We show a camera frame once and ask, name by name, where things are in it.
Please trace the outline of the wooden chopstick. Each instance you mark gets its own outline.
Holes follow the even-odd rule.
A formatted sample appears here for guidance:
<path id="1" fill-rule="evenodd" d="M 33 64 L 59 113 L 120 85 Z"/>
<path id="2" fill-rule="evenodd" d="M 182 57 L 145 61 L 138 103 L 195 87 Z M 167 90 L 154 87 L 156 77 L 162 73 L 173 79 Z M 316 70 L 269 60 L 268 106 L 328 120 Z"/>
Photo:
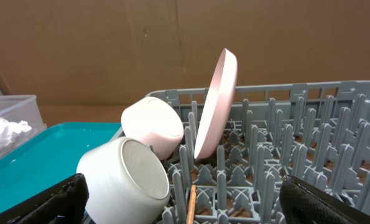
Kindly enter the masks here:
<path id="1" fill-rule="evenodd" d="M 187 224 L 193 224 L 195 216 L 195 205 L 197 200 L 197 187 L 192 185 L 188 203 Z"/>

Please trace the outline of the grey dish rack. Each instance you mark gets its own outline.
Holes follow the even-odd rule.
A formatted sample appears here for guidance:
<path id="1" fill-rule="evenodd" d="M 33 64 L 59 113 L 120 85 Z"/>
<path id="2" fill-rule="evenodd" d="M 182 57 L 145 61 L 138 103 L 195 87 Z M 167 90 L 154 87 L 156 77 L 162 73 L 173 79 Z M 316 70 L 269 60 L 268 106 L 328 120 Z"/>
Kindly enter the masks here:
<path id="1" fill-rule="evenodd" d="M 185 127 L 164 160 L 170 200 L 156 223 L 284 223 L 286 175 L 370 215 L 370 81 L 239 86 L 216 152 L 194 160 L 207 89 L 157 90 Z"/>

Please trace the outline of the clear plastic bin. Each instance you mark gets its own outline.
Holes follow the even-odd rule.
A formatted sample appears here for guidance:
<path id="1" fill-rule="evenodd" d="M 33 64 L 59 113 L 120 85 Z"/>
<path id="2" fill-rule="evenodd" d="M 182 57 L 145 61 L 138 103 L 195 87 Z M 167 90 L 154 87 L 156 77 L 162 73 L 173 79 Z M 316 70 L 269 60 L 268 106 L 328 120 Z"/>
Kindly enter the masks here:
<path id="1" fill-rule="evenodd" d="M 0 96 L 0 159 L 46 129 L 35 95 Z"/>

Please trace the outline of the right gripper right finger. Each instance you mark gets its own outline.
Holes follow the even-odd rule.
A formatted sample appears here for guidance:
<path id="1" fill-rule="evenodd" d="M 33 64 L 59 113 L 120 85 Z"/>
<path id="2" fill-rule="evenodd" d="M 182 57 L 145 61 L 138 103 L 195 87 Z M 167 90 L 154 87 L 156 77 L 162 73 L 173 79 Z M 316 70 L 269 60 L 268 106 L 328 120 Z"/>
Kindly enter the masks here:
<path id="1" fill-rule="evenodd" d="M 284 177 L 279 200 L 288 224 L 370 224 L 370 215 L 293 175 Z"/>

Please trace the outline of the white plate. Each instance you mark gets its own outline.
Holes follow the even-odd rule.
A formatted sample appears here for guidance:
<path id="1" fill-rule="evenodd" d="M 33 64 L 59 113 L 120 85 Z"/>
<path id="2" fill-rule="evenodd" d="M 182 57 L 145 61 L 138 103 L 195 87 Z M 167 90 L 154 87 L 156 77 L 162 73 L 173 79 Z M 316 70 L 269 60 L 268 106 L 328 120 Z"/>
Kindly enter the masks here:
<path id="1" fill-rule="evenodd" d="M 223 49 L 213 73 L 201 114 L 195 142 L 195 159 L 212 155 L 228 121 L 238 77 L 238 60 L 228 49 Z"/>

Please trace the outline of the white cup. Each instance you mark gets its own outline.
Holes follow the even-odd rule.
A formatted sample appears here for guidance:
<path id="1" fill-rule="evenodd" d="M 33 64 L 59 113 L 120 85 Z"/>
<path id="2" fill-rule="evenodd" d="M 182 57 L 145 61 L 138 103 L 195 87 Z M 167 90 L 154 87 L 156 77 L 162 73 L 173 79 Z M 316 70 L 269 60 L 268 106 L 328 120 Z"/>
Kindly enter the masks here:
<path id="1" fill-rule="evenodd" d="M 132 138 L 120 137 L 86 152 L 76 171 L 85 176 L 85 209 L 95 223 L 152 223 L 169 201 L 162 163 Z"/>

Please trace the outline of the teal serving tray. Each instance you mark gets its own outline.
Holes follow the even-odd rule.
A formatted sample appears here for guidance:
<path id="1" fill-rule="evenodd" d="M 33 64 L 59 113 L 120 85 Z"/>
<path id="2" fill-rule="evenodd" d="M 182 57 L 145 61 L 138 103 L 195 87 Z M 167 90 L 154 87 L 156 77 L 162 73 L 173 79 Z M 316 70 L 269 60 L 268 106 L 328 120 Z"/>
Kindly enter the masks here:
<path id="1" fill-rule="evenodd" d="M 82 155 L 108 142 L 119 123 L 62 123 L 0 159 L 0 213 L 76 172 Z"/>

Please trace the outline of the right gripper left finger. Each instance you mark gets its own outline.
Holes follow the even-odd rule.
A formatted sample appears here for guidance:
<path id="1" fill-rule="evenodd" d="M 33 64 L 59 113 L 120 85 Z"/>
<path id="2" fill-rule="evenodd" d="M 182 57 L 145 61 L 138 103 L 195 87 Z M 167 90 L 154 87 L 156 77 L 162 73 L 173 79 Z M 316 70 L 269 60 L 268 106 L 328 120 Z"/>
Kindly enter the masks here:
<path id="1" fill-rule="evenodd" d="M 0 223 L 81 223 L 88 198 L 85 176 L 77 173 L 0 213 Z"/>

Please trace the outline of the pink bowl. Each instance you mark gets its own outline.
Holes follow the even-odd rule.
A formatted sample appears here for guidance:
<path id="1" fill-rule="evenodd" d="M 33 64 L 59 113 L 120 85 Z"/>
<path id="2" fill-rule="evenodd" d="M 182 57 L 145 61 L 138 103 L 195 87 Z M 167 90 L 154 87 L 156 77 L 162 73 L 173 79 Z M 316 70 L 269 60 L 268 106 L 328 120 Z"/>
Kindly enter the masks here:
<path id="1" fill-rule="evenodd" d="M 125 135 L 152 146 L 154 154 L 167 159 L 181 142 L 184 128 L 175 110 L 165 101 L 147 96 L 121 115 Z"/>

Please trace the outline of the white napkin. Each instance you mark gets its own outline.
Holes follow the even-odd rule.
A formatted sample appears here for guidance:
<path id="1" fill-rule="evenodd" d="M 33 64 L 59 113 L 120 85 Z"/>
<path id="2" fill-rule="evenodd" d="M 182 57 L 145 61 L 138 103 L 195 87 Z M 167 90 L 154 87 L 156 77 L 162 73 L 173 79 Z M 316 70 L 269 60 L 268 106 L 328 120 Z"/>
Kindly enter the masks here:
<path id="1" fill-rule="evenodd" d="M 0 152 L 26 140 L 33 130 L 27 121 L 16 123 L 0 118 Z"/>

